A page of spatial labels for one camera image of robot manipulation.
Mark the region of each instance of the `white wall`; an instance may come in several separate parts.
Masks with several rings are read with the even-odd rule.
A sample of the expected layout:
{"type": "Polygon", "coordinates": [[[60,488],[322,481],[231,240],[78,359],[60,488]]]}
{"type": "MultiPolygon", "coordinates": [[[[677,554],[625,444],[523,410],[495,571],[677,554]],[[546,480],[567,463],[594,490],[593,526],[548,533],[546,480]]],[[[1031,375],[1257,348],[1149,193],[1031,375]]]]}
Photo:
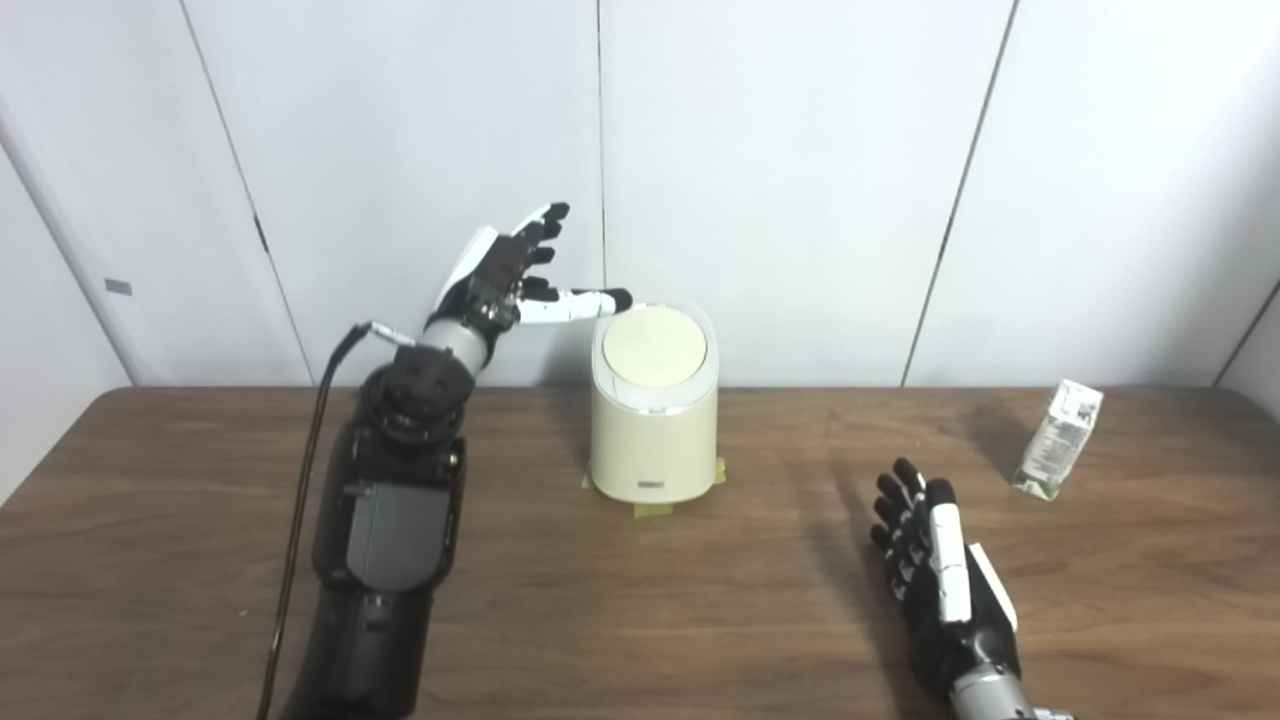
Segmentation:
{"type": "MultiPolygon", "coordinates": [[[[550,201],[548,275],[603,282],[591,0],[188,6],[316,377],[353,323],[420,329],[476,229],[550,201]]],[[[520,328],[484,379],[585,379],[590,331],[520,328]]]]}
{"type": "Polygon", "coordinates": [[[899,384],[1009,9],[602,3],[609,283],[726,384],[899,384]]]}
{"type": "Polygon", "coordinates": [[[1221,387],[1243,392],[1280,420],[1280,302],[1271,301],[1222,377],[1221,387]]]}
{"type": "Polygon", "coordinates": [[[1280,4],[1023,3],[911,386],[1204,386],[1280,277],[1280,4]]]}
{"type": "MultiPolygon", "coordinates": [[[[891,386],[1010,3],[186,8],[0,0],[0,133],[141,383],[308,383],[568,200],[552,278],[699,302],[727,384],[891,386]]],[[[909,384],[1211,383],[1280,277],[1277,76],[1275,3],[1020,5],[909,384]]]]}
{"type": "Polygon", "coordinates": [[[0,502],[84,407],[129,384],[0,149],[0,502]]]}
{"type": "Polygon", "coordinates": [[[133,377],[308,383],[182,5],[0,0],[0,128],[133,377]]]}

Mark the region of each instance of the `yellow tape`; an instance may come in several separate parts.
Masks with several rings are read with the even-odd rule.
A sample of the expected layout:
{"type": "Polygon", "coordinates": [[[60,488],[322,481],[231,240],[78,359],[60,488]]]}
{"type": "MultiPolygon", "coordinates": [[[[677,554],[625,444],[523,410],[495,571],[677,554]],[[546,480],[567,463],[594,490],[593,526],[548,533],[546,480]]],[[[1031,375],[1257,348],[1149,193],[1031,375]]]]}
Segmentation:
{"type": "Polygon", "coordinates": [[[640,518],[655,518],[658,515],[671,515],[676,509],[675,505],[634,505],[632,518],[639,520],[640,518]]]}

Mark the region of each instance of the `robotic hand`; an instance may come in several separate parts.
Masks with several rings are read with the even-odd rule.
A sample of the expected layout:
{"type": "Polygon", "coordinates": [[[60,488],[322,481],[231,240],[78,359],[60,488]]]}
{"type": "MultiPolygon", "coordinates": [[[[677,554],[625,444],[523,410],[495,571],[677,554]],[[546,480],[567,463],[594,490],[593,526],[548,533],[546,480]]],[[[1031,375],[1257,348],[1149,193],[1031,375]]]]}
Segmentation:
{"type": "Polygon", "coordinates": [[[925,483],[901,457],[893,474],[876,480],[883,524],[870,534],[906,620],[915,676],[960,720],[1073,720],[1023,693],[1018,616],[982,546],[965,546],[951,483],[925,483]]]}
{"type": "Polygon", "coordinates": [[[365,333],[399,345],[360,388],[334,441],[311,564],[320,597],[283,720],[399,719],[417,700],[435,588],[457,544],[466,478],[458,432],[476,377],[498,338],[518,323],[563,323],[621,313],[623,290],[558,291],[526,275],[549,263],[544,246],[568,205],[548,205],[511,234],[481,229],[449,274],[417,338],[367,323],[338,346],[321,382],[307,441],[259,720],[271,685],[293,577],[306,483],[324,398],[342,356],[365,333]]]}
{"type": "Polygon", "coordinates": [[[517,323],[568,323],[631,307],[631,293],[625,290],[562,291],[545,278],[525,274],[556,258],[556,249],[543,243],[559,236],[567,214],[568,205],[557,202],[530,215],[511,234],[498,234],[492,227],[477,232],[449,273],[422,342],[453,348],[476,374],[493,357],[498,336],[517,323]],[[460,329],[472,336],[471,342],[457,338],[460,329]],[[483,361],[479,348],[470,347],[476,340],[484,343],[483,361]]]}

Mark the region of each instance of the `cream-colored container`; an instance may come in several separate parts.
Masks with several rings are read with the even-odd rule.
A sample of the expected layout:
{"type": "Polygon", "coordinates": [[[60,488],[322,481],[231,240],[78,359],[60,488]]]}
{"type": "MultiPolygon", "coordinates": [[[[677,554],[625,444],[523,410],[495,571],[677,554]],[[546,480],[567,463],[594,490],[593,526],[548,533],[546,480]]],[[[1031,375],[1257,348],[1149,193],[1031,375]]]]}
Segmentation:
{"type": "Polygon", "coordinates": [[[602,320],[591,347],[591,482],[635,505],[701,496],[716,482],[719,354],[686,302],[602,320]]]}

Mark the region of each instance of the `wooden table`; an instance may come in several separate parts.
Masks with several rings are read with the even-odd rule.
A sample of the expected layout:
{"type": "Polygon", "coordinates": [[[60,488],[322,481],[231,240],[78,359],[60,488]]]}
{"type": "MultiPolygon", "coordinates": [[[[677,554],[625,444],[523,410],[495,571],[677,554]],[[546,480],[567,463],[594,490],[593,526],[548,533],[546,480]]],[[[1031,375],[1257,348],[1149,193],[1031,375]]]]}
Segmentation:
{"type": "MultiPolygon", "coordinates": [[[[1280,717],[1280,428],[1224,391],[1117,389],[1044,503],[1001,475],[1046,401],[726,391],[728,483],[635,520],[580,487],[585,393],[479,392],[417,716],[945,717],[865,539],[874,478],[906,455],[956,484],[1018,606],[1034,701],[1280,717]]],[[[311,402],[127,389],[90,407],[0,510],[5,717],[252,717],[311,402]]]]}

